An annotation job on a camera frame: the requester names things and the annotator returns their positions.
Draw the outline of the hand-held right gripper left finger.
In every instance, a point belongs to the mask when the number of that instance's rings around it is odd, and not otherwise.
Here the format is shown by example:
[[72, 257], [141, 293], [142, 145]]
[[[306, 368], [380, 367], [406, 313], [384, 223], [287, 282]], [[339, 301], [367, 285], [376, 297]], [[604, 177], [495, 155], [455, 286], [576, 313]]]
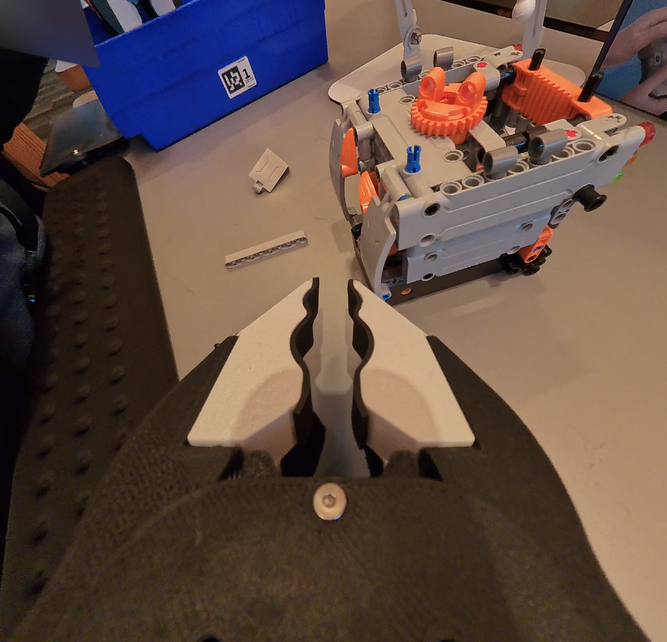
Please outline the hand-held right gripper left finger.
[[323, 441], [310, 371], [320, 279], [303, 283], [238, 333], [188, 434], [192, 446], [264, 450], [282, 459]]

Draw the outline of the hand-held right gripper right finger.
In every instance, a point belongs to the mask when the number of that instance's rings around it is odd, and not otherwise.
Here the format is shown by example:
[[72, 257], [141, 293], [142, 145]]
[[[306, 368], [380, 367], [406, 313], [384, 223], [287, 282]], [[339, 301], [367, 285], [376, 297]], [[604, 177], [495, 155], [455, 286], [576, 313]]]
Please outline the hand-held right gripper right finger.
[[467, 447], [474, 434], [426, 334], [351, 279], [348, 312], [354, 373], [352, 428], [359, 448], [387, 462], [395, 452]]

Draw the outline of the blue parts bin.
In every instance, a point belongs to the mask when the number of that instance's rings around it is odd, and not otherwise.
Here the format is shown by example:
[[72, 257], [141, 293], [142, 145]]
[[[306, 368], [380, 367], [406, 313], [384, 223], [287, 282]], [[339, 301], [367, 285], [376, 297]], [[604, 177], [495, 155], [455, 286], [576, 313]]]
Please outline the blue parts bin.
[[328, 60], [324, 0], [182, 0], [175, 11], [111, 37], [85, 16], [100, 67], [85, 67], [127, 138], [156, 150]]

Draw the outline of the light grey holed beam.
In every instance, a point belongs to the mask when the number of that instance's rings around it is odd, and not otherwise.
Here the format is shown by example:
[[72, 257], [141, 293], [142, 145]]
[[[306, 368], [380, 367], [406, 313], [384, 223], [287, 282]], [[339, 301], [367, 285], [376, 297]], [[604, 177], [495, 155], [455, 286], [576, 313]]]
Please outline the light grey holed beam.
[[237, 268], [246, 263], [251, 263], [271, 255], [285, 252], [294, 247], [307, 244], [307, 237], [302, 230], [283, 235], [270, 241], [257, 244], [241, 251], [228, 254], [225, 257], [225, 268], [228, 270]]

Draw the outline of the grey orange toy block model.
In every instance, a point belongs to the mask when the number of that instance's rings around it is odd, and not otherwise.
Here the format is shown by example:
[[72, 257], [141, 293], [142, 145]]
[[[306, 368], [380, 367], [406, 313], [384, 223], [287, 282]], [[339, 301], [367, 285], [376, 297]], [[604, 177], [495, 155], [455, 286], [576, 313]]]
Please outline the grey orange toy block model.
[[518, 46], [456, 57], [438, 49], [415, 80], [338, 96], [331, 181], [372, 292], [398, 304], [503, 270], [535, 274], [575, 204], [650, 143], [595, 96]]

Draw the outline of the dark perforated pad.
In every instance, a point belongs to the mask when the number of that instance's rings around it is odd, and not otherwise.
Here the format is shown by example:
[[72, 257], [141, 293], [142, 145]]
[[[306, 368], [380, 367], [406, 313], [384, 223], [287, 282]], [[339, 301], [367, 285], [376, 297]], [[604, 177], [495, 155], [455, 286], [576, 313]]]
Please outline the dark perforated pad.
[[109, 157], [58, 184], [44, 220], [1, 581], [7, 627], [52, 578], [125, 440], [178, 381], [130, 163]]

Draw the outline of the wooden partition panel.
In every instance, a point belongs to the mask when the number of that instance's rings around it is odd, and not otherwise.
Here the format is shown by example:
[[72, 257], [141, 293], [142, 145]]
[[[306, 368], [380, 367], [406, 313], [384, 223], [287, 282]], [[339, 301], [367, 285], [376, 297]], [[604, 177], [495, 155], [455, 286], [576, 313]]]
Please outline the wooden partition panel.
[[40, 166], [45, 154], [46, 143], [20, 123], [12, 138], [4, 145], [2, 155], [32, 184], [40, 188], [50, 188], [69, 177], [66, 173], [53, 172], [41, 176]]

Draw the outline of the small grey block panel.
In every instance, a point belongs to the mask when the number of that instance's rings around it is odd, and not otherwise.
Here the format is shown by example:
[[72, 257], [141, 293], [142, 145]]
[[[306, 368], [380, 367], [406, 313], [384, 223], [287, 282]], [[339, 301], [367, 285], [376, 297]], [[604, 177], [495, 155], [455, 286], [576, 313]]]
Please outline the small grey block panel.
[[270, 149], [266, 149], [249, 172], [252, 189], [258, 195], [270, 193], [288, 171], [288, 164]]

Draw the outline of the blue robot kit box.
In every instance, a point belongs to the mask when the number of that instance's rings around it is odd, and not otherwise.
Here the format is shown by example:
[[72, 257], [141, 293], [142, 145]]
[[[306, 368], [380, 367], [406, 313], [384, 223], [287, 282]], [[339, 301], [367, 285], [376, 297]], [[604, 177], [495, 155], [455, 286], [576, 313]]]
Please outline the blue robot kit box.
[[595, 70], [597, 95], [666, 120], [666, 0], [624, 0]]

